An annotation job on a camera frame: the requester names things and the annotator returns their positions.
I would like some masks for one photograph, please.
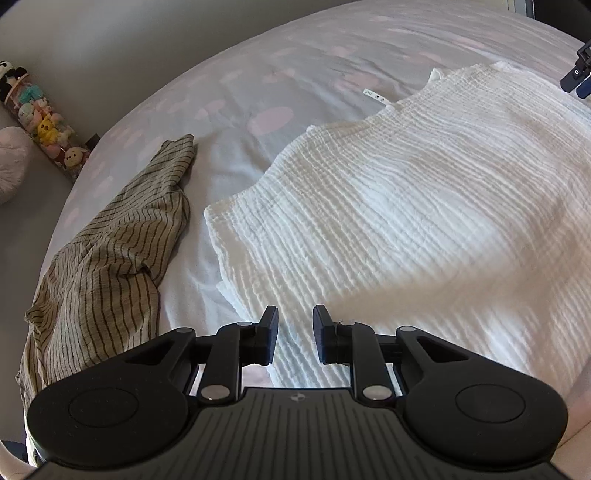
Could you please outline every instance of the pink pillow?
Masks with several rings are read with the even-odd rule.
[[[0,205],[20,187],[35,144],[20,127],[0,130]]]

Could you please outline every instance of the blue clip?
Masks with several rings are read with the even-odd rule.
[[[577,87],[577,95],[583,99],[591,95],[591,76]]]

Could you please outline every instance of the label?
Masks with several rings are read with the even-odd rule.
[[[366,88],[363,91],[363,94],[364,95],[367,95],[368,97],[373,98],[374,100],[377,100],[380,103],[383,103],[384,105],[392,105],[392,102],[390,100],[388,100],[387,98],[382,97],[378,93],[375,93],[373,90],[370,90],[368,88]]]

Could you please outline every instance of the logo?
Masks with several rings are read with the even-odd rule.
[[[296,394],[292,395],[292,396],[290,397],[290,399],[291,399],[291,400],[293,400],[293,401],[294,401],[294,402],[296,402],[296,403],[299,403],[299,402],[301,402],[301,401],[305,400],[305,399],[306,399],[306,396],[305,396],[303,393],[301,393],[301,392],[298,392],[298,393],[296,393]]]

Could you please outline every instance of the pikachu plush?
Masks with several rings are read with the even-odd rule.
[[[45,146],[57,142],[60,133],[51,121],[51,115],[46,115],[43,121],[37,125],[37,135],[39,135],[39,140]]]

